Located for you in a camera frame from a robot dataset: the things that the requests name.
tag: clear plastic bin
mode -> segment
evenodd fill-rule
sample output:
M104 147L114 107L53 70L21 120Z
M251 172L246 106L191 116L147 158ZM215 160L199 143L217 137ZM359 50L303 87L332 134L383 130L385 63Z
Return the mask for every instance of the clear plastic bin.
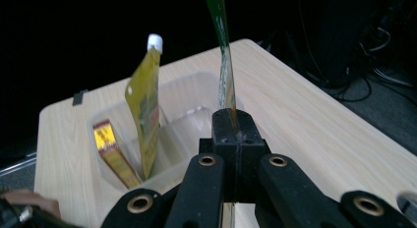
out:
M159 87L160 131L152 175L140 187L164 194L180 183L188 163L199 152L200 138L211 137L211 115L218 109L218 78L210 72L197 72ZM237 100L237 108L243 105ZM132 167L141 170L139 140L126 101L121 101L91 116L89 138L96 155L100 176L117 190L128 191L99 157L92 126L105 119L113 125L122 152Z

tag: yellow packet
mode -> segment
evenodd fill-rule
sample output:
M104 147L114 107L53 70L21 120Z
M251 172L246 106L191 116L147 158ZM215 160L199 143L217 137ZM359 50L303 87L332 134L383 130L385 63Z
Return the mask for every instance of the yellow packet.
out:
M156 158L159 130L157 90L161 54L162 38L152 33L148 38L148 52L125 90L125 98L138 131L142 172L145 179L149 178Z
M96 123L92 129L98 154L122 181L123 185L128 189L140 185L141 180L123 155L110 120L106 119Z

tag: white cap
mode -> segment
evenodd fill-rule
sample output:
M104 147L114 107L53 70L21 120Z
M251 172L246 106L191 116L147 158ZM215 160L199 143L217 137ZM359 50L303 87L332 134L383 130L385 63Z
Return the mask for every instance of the white cap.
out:
M152 33L148 36L147 50L149 51L153 46L159 53L162 53L162 37L159 34Z

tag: wooden table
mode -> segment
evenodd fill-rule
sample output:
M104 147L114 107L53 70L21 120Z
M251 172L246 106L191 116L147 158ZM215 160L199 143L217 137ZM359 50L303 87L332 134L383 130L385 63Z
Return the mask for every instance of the wooden table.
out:
M294 159L330 198L363 190L397 208L400 193L417 192L417 157L285 66L251 40L231 44L236 95L273 152ZM215 48L160 68L159 84L193 72L217 76ZM63 219L99 227L123 195L99 177L87 121L124 99L129 79L45 107L39 116L34 190L58 199ZM251 208L237 210L237 227L257 225Z

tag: dark background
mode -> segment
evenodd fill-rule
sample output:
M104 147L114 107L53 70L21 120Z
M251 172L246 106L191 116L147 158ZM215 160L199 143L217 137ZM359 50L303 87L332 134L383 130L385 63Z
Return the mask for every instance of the dark background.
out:
M373 63L358 41L383 43L380 26L393 43L376 54L379 64L400 62L416 80L415 0L225 1L230 41L271 47L319 86L343 86L366 73ZM0 0L0 158L35 143L43 107L130 77L151 32L164 41L161 65L218 46L206 0Z

